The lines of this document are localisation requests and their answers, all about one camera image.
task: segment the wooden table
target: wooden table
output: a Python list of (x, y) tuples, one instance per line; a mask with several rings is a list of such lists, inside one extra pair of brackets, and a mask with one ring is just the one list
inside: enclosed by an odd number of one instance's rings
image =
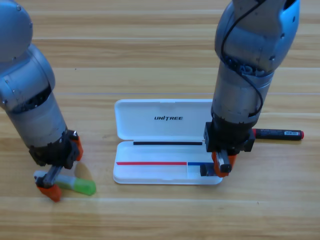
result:
[(300, 26), (256, 127), (304, 130), (302, 142), (257, 141), (218, 186), (120, 185), (113, 180), (119, 99), (205, 98), (219, 59), (215, 31), (229, 0), (21, 0), (33, 42), (54, 68), (54, 93), (84, 156), (76, 174), (97, 193), (55, 204), (0, 112), (1, 240), (319, 240), (320, 2)]

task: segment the black marker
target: black marker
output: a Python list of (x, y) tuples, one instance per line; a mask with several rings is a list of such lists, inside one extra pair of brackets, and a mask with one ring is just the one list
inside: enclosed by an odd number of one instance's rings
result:
[(299, 141), (304, 139), (305, 133), (301, 130), (280, 130), (280, 129), (252, 129), (256, 139), (291, 140)]

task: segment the pen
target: pen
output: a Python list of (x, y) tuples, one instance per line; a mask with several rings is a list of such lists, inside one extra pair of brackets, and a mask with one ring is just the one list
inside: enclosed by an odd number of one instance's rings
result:
[(299, 141), (305, 137), (305, 133), (301, 130), (282, 130), (282, 129), (255, 129), (253, 134), (256, 139), (271, 140), (291, 140)]

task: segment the unitree logo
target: unitree logo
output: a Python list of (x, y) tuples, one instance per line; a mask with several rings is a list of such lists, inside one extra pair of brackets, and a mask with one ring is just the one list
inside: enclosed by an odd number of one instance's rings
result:
[(155, 116), (154, 120), (183, 120), (183, 116)]

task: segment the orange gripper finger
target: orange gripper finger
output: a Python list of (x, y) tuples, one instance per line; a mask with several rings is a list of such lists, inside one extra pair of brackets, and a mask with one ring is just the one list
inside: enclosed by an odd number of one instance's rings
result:
[(76, 146), (78, 147), (78, 150), (79, 150), (79, 155), (76, 157), (75, 160), (80, 161), (82, 158), (82, 155), (84, 154), (84, 149), (82, 148), (80, 137), (78, 136), (78, 140), (72, 140), (72, 141), (76, 143)]
[(58, 187), (57, 184), (54, 184), (50, 188), (43, 188), (43, 187), (39, 187), (39, 186), (37, 186), (37, 188), (40, 190), (40, 192), (42, 194), (46, 195), (48, 198), (50, 198), (55, 203), (60, 201), (62, 193), (61, 193), (61, 189)]
[[(229, 157), (229, 161), (230, 161), (230, 164), (231, 164), (232, 168), (234, 168), (234, 164), (236, 162), (237, 155), (231, 155), (231, 156), (228, 156), (228, 157)], [(213, 160), (213, 168), (214, 168), (215, 174), (219, 178), (224, 178), (226, 176), (229, 176), (228, 172), (220, 172), (218, 161), (217, 161), (217, 156), (216, 156), (215, 152), (212, 153), (212, 160)]]

